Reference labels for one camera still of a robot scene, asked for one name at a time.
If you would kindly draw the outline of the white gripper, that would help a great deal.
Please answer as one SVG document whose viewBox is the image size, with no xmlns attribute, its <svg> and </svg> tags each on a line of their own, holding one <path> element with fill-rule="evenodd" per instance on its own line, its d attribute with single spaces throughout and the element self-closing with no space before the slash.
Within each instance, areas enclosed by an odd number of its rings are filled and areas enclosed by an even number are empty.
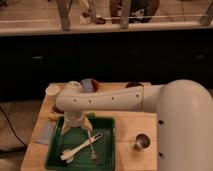
<svg viewBox="0 0 213 171">
<path fill-rule="evenodd" d="M 70 127 L 83 127 L 85 130 L 92 132 L 93 126 L 89 119 L 82 113 L 66 113 L 61 129 L 61 135 L 64 135 Z"/>
</svg>

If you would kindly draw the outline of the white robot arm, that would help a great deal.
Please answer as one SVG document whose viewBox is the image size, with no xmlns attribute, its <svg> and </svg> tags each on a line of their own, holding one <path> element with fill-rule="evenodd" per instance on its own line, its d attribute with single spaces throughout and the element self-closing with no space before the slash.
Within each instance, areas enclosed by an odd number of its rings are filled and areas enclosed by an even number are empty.
<svg viewBox="0 0 213 171">
<path fill-rule="evenodd" d="M 201 84 L 181 79 L 163 85 L 83 93 L 68 84 L 56 106 L 68 114 L 85 110 L 157 115 L 158 171 L 213 171 L 213 97 Z"/>
</svg>

